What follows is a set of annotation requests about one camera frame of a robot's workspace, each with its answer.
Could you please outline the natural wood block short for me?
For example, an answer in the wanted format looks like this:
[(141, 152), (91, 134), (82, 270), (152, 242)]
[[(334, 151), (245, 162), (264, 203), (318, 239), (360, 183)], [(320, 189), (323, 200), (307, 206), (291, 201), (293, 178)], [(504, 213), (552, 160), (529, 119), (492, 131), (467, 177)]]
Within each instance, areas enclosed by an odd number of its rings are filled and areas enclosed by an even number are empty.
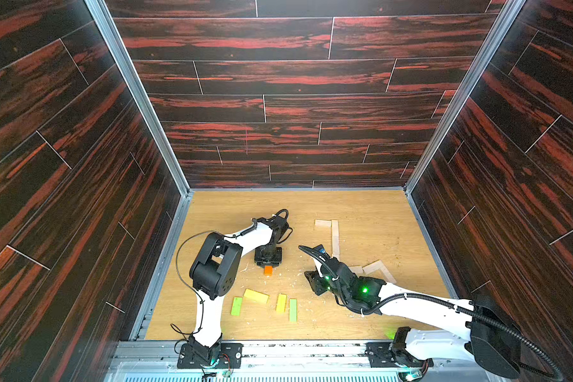
[(364, 275), (364, 270), (363, 270), (363, 267), (361, 267), (361, 266), (350, 266), (350, 270), (355, 275)]

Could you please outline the yellow block small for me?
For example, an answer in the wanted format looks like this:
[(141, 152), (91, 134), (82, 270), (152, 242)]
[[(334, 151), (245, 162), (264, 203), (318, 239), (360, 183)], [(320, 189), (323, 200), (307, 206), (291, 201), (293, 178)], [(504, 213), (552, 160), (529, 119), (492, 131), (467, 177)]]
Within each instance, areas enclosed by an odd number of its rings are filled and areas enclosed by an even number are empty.
[(275, 312), (277, 314), (284, 314), (286, 311), (286, 306), (287, 296), (285, 294), (279, 294), (276, 301)]

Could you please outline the natural wood block printed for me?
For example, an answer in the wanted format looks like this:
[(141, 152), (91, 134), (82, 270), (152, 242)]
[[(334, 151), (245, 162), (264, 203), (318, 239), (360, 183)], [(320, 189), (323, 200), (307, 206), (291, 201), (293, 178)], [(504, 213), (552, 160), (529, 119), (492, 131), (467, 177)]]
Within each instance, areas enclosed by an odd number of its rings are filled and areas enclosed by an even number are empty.
[(328, 227), (328, 228), (330, 228), (331, 225), (332, 225), (332, 221), (326, 221), (326, 220), (316, 220), (315, 221), (316, 227)]

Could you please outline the natural wood block long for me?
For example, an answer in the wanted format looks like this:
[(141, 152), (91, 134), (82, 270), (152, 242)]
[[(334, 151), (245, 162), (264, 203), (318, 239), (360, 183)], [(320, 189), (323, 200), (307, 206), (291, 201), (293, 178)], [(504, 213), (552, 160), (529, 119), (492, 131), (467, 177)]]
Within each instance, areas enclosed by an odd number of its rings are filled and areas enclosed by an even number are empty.
[(332, 257), (340, 258), (340, 237), (339, 237), (339, 222), (337, 220), (331, 221), (331, 239), (332, 239)]

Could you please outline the natural wood block angled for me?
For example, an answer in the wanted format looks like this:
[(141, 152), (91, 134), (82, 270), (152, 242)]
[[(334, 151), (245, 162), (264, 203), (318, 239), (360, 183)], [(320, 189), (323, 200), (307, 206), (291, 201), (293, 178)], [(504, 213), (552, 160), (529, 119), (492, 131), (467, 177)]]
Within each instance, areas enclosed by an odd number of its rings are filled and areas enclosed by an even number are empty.
[(377, 260), (377, 261), (375, 261), (375, 262), (373, 262), (373, 263), (370, 263), (370, 264), (364, 266), (364, 267), (362, 268), (362, 270), (363, 270), (363, 272), (364, 272), (366, 275), (369, 275), (369, 274), (372, 274), (372, 273), (374, 273), (374, 272), (376, 272), (376, 271), (378, 271), (378, 270), (381, 270), (382, 267), (383, 267), (383, 265), (384, 265), (384, 264), (383, 264), (383, 262), (382, 262), (381, 260)]

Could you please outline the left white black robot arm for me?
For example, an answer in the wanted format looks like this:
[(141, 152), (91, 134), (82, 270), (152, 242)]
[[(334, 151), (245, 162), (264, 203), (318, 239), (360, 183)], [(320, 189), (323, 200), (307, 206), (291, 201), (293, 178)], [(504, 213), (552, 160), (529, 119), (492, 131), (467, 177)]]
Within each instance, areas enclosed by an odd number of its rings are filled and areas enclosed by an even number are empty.
[(189, 289), (197, 298), (196, 324), (192, 333), (183, 335), (186, 341), (178, 351), (178, 369), (210, 369), (225, 358), (221, 351), (221, 315), (241, 258), (252, 252), (256, 265), (278, 267), (283, 261), (280, 245), (293, 231), (288, 217), (288, 210), (281, 209), (270, 218), (253, 218), (251, 226), (239, 232), (205, 233), (205, 241), (189, 269)]

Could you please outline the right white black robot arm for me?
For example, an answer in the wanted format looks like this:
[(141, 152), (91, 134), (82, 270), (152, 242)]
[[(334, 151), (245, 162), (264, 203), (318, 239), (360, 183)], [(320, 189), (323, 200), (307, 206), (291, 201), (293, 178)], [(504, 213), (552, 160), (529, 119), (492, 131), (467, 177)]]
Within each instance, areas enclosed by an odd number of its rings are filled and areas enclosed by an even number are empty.
[(541, 347), (525, 337), (492, 299), (445, 299), (409, 291), (382, 279), (358, 276), (323, 246), (299, 250), (315, 262), (305, 277), (317, 295), (330, 292), (337, 305), (361, 315), (408, 318), (433, 326), (429, 332), (399, 328), (391, 353), (397, 364), (423, 369), (435, 357), (473, 361), (508, 379), (527, 372), (562, 381), (563, 372)]

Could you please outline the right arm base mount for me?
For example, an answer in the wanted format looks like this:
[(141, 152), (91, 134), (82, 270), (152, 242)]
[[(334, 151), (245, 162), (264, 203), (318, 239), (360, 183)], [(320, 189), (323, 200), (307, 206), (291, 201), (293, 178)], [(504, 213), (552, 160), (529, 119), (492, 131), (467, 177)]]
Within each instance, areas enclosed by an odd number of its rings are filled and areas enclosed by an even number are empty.
[(367, 342), (365, 352), (372, 368), (426, 369), (434, 366), (432, 359), (419, 359), (406, 349), (404, 342)]

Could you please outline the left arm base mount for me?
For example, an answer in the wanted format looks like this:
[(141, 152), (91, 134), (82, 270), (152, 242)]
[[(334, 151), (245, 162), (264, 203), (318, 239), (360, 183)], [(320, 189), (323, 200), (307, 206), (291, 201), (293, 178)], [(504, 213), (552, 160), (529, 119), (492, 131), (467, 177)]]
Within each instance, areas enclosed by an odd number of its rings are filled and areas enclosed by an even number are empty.
[(184, 344), (179, 352), (177, 369), (239, 369), (244, 345), (218, 342), (211, 347)]

